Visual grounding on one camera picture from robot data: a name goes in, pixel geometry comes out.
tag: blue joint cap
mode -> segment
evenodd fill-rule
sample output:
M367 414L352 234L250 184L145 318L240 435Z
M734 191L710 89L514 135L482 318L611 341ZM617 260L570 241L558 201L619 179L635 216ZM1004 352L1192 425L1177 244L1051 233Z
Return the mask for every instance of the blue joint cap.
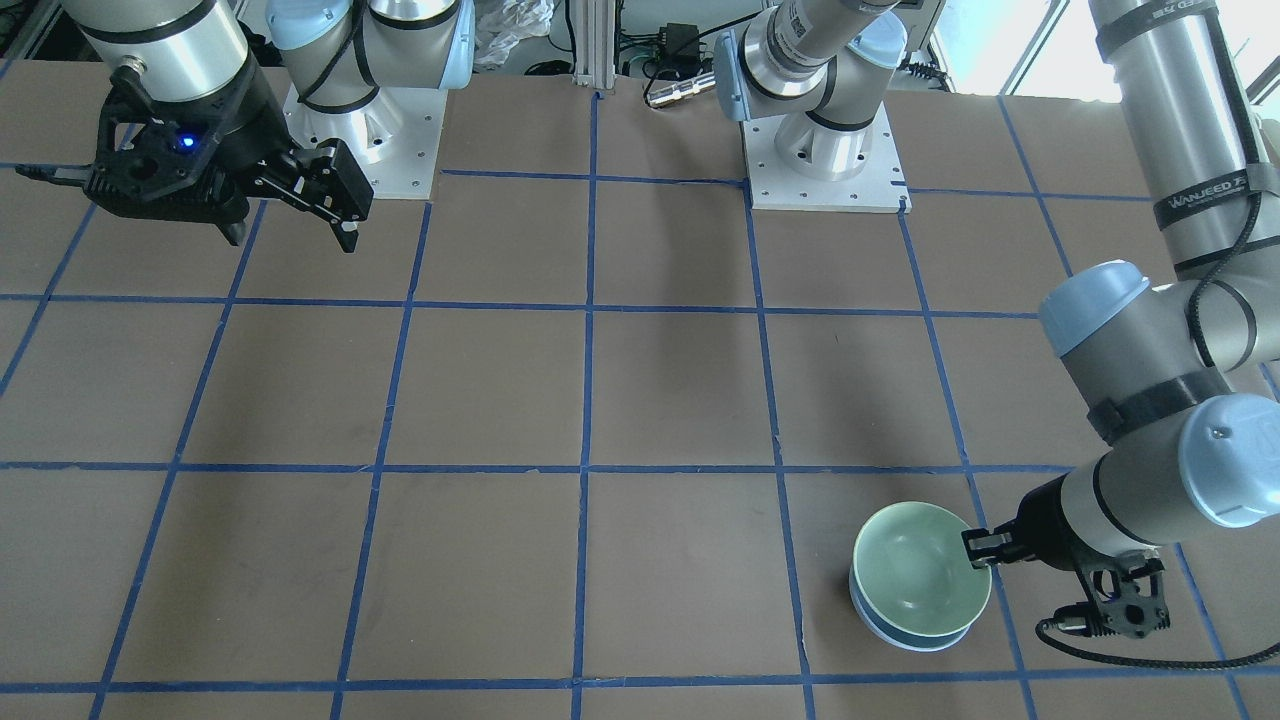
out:
M462 90L471 83L471 65L476 56L476 6L472 0L458 3L458 23L453 27L453 45L440 76L440 90Z
M1183 487L1224 528L1280 514L1280 404L1257 395L1213 397L1183 425Z
M849 49L873 65L895 70L906 53L906 26L896 14L882 13L849 41Z
M271 0L266 26L280 50L297 50L320 40L351 12L351 0Z
M741 123L751 119L751 106L746 100L746 81L737 61L737 35L730 29L716 38L716 96L724 117Z
M1053 354L1062 357L1075 350L1149 287L1142 270L1124 260L1089 268L1057 286L1039 311Z

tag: black cable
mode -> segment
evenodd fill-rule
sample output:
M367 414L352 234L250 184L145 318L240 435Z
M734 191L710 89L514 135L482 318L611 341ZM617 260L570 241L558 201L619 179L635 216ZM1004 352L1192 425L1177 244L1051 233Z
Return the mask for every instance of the black cable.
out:
M568 29L568 54L573 56L570 73L573 73L577 72L577 37L573 35L573 8L570 5L564 5L564 27Z
M1253 136L1249 110L1240 94L1240 81L1235 76L1235 68L1231 65L1230 50L1226 45L1226 37L1222 35L1222 24L1219 22L1216 9L1204 13L1204 24L1208 27L1210 41L1213 46L1213 59L1217 61L1217 74L1222 83L1222 92L1226 95L1226 104L1231 110L1231 119L1235 122L1235 132L1240 136L1240 145L1244 149L1244 164L1253 165L1261 163L1262 155L1258 151L1258 141ZM1201 324L1201 299L1213 279L1226 269L1228 264L1244 251L1244 246L1249 242L1249 236L1253 234L1253 228L1257 225L1261 211L1262 195L1260 191L1252 191L1240 234L1231 243L1230 251L1204 273L1187 300L1187 324L1190 329L1192 340L1196 342L1196 350L1199 352L1201 361L1204 363L1206 368L1212 368L1215 361L1210 354L1208 342L1204 340L1204 328Z
M310 100L311 96L315 95L317 90L320 90L320 86L323 86L325 81L329 79L329 76L333 74L333 69L338 67L338 63L342 61L343 55L346 55L347 50L351 49L351 44L356 40L356 33L361 32L361 29L365 26L366 3L367 0L355 0L351 4L349 12L352 13L352 19L351 19L351 28L347 29L347 36L342 38L342 45L338 47L338 51L333 54L333 58L329 59L329 63L324 67L323 70L320 70L320 76L316 77L315 82L308 85L305 91L298 92L300 105Z
M563 5L563 4L564 3L557 3L556 4L556 8L552 9L552 17L556 17L556 10L559 10L561 5ZM564 14L568 15L568 8L564 8ZM552 47L559 50L561 53L572 53L572 50L570 50L567 47L561 47L559 45L556 45L556 41L552 40L552 31L550 31L550 28L547 29L547 42L548 42L548 45L550 45Z
M1048 629L1052 626L1053 620L1041 620L1036 624L1036 637L1053 650L1065 652L1073 657L1079 657L1080 660L1088 660L1092 662L1102 662L1105 665L1120 665L1123 667L1147 667L1151 670L1234 670L1236 667L1247 667L1249 665L1257 665L1258 662L1266 662L1272 657L1280 656L1280 643L1276 643L1266 650L1254 652L1253 655L1233 657L1230 660L1151 660L1146 657L1120 657L1116 655L1091 652L1088 650L1069 646L1048 634Z
M736 20L730 20L730 22L727 22L724 24L716 26L712 29L703 31L703 32L698 33L698 37L687 40L684 45L681 45L680 47L676 47L675 50L672 50L671 55L672 56L680 55L681 50L684 50L685 47L689 47L694 42L698 42L699 40L707 37L708 35L717 33L717 32L719 32L722 29L728 29L728 28L731 28L731 27L733 27L733 26L736 26L739 23L745 23L746 20L754 18L755 15L759 15L759 13L751 13L750 15L742 15L741 18L739 18ZM641 92L640 99L644 100L645 105L649 105L649 91L653 90L653 83L654 83L654 81L658 79L658 76L660 76L660 74L662 74L662 72L654 73L652 77L649 77L649 82L644 86L644 91ZM658 108L654 108L653 105L649 105L649 108L653 109L653 110L658 109Z

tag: grid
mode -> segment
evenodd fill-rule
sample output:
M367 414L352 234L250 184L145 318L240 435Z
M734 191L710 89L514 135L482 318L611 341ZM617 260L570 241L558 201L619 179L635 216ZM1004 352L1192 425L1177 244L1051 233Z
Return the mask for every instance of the grid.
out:
M8 70L9 64L0 68L0 77ZM344 701L352 693L376 692L406 692L406 691L567 691L571 694L570 717L579 720L584 714L584 691L595 689L621 689L621 688L689 688L689 687L795 687L799 688L804 698L804 712L809 720L822 716L815 702L814 689L831 685L902 685L918 683L1016 683L1023 707L1029 719L1041 716L1043 708L1038 708L1032 691L1032 683L1052 680L1084 680L1084 679L1120 679L1120 678L1156 678L1179 675L1149 670L1126 669L1029 669L1023 660L1023 641L1018 633L1018 626L1010 610L1006 585L1001 574L996 573L995 605L998 606L1000 619L1009 639L1009 652L1014 667L1011 670L964 670L964 671L922 671L922 673L855 673L833 674L814 673L806 653L804 637L805 609L801 602L801 589L797 571L795 539L792 537L791 498L788 491L790 477L818 475L818 474L844 474L844 475L899 475L899 474L925 474L964 478L968 493L973 503L973 510L980 524L987 524L983 497L979 491L980 475L1002 474L1048 474L1062 473L1069 468L1055 464L978 464L970 460L965 432L961 427L961 414L954 393L952 377L948 373L947 360L943 354L943 343L940 340L937 319L989 319L1007 322L1034 320L1033 313L1001 313L1001 311L969 311L969 310L937 310L932 307L925 281L922 274L916 247L913 242L910 228L910 215L899 213L896 222L901 233L901 241L909 260L911 277L915 284L920 310L902 309L876 309L876 307L774 307L765 301L762 282L760 259L756 243L756 218L753 215L750 205L750 190L745 181L732 178L648 178L613 176L599 173L599 133L600 133L600 106L605 102L621 102L621 99L604 99L593 95L590 99L590 165L588 173L535 173L515 170L463 170L444 169L445 176L457 177L484 177L484 178L521 178L521 179L550 179L564 182L585 182L588 184L588 228L586 228L586 286L585 302L582 304L557 304L557 302L461 302L461 301L430 301L417 297L420 275L424 256L430 242L430 223L433 206L426 204L421 219L419 240L413 259L413 266L408 281L408 287L402 301L393 300L352 300L352 299L275 299L275 297L242 297L241 284L253 254L255 242L266 214L268 204L259 205L253 220L253 229L244 245L239 263L236 268L230 287L225 296L122 296L122 295L74 295L58 293L60 279L72 261L77 247L95 218L92 209L83 214L77 229L67 246L56 269L52 273L42 293L9 293L0 295L3 302L36 302L35 313L28 322L26 331L9 361L3 378L0 378L0 396L14 380L27 348L33 337L40 331L40 324L50 305L95 302L95 304L161 304L161 305L212 305L220 306L220 315L212 340L205 355L200 377L196 382L195 393L189 400L184 421L178 436L177 446L168 462L133 462L133 461L74 461L64 459L47 460L0 460L0 470L37 470L56 471L68 468L82 470L102 471L156 471L164 473L164 483L159 493L142 553L137 561L136 573L129 585L119 624L102 669L101 679L96 683L0 683L0 696L10 694L92 694L93 701L88 712L91 720L97 719L104 710L108 696L140 694L140 693L325 693L332 697L330 717L337 720L343 716ZM1012 145L1016 149L1019 161L1027 174L1032 190L1020 191L992 191L992 190L964 190L964 188L929 188L910 187L911 192L920 195L960 195L960 196L1001 196L1001 197L1027 197L1037 201L1043 215L1046 228L1052 238L1053 250L1061 260L1062 270L1071 274L1071 264L1061 238L1055 228L1050 208L1046 199L1059 200L1106 200L1123 202L1147 202L1144 197L1128 195L1088 195L1088 193L1047 193L1042 192L1032 164L1023 150L1019 133L1015 128L1005 101L1000 101L1000 110L1010 133ZM740 190L745 208L746 243L750 258L751 288L754 293L753 306L717 306L717 305L607 305L596 304L595 288L595 261L596 261L596 234L598 234L598 191L602 183L640 183L640 184L713 184ZM232 315L239 307L246 306L333 306L333 307L384 307L399 309L401 322L398 340L396 343L394 360L390 368L389 387L387 389L385 414L380 425L376 442L376 456L372 464L273 464L273 462L188 462L183 456L187 448L192 427L196 421L202 400L205 400L206 387L210 374L219 357L224 333ZM508 310L508 311L541 311L541 313L572 313L581 314L584 319L584 407L581 413L581 455L577 465L422 465L422 464L393 464L388 462L388 446L396 420L397 400L399 393L402 369L404 368L406 346L410 337L415 310ZM593 430L593 378L596 352L594 347L595 323L598 315L608 314L730 314L754 315L759 332L759 361L762 364L765 404L768 410L768 425L772 434L772 464L765 465L623 465L623 464L595 464L591 461L591 430ZM924 466L878 466L878 465L803 465L787 464L783 456L782 430L780 427L778 401L774 388L774 370L769 342L771 318L778 316L884 316L884 318L915 318L922 320L932 354L932 363L936 370L942 397L946 405L947 423L954 438L955 451L960 459L959 464L950 465L924 465ZM1272 392L1276 389L1275 377L1270 369L1262 368L1262 375ZM370 552L379 520L379 498L381 495L383 478L387 474L460 474L460 473L485 473L485 474L525 474L538 471L545 474L570 474L579 479L579 506L577 506L577 539L576 539L576 585L573 607L573 642L572 642L572 673L568 676L556 678L502 678L502 679L434 679L434 678L387 678L387 679L351 679L351 662L356 646L357 626L361 620L364 605L365 583L369 570ZM168 502L174 483L182 473L294 473L294 474L358 474L369 475L367 512L361 534L358 548L358 561L356 566L355 585L351 592L349 611L342 638L340 660L333 680L316 682L247 682L247 680L184 680L184 682L132 682L115 679L116 665L120 660L122 648L128 635L133 614L138 602L138 596L145 587L146 577L151 565L152 551L157 542L161 521L166 514ZM588 596L588 557L589 557L589 520L591 512L591 480L595 474L686 474L686 473L714 473L714 474L740 474L740 475L773 475L777 488L778 521L782 532L782 547L787 571L787 592L790 596L792 624L795 632L795 655L799 673L788 674L755 674L755 675L634 675L634 676L589 676L585 674L585 646L586 646L586 615L590 603ZM1178 566L1190 583L1192 594L1199 611L1204 632L1207 633L1212 648L1217 657L1225 657L1222 642L1220 641L1215 624L1210 618L1206 602L1192 574L1187 555L1179 547L1175 551ZM1225 683L1230 691L1235 708L1242 719L1251 717L1249 710L1238 687L1238 678L1275 676L1275 666L1262 666L1230 673L1213 673L1212 676Z

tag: bolt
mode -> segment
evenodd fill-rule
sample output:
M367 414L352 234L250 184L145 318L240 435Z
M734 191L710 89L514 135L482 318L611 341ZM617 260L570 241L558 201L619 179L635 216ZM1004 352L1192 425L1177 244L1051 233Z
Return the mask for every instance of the bolt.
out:
M140 76L147 72L147 64L141 58L134 58L133 55L120 58L120 65L132 69Z

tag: bowl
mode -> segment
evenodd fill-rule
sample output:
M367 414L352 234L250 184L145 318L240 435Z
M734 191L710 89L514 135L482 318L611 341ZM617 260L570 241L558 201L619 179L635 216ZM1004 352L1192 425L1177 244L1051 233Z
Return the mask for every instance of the bowl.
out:
M915 652L946 650L991 597L991 569L974 569L960 533L969 525L928 502L899 502L867 520L854 542L849 594L867 626Z

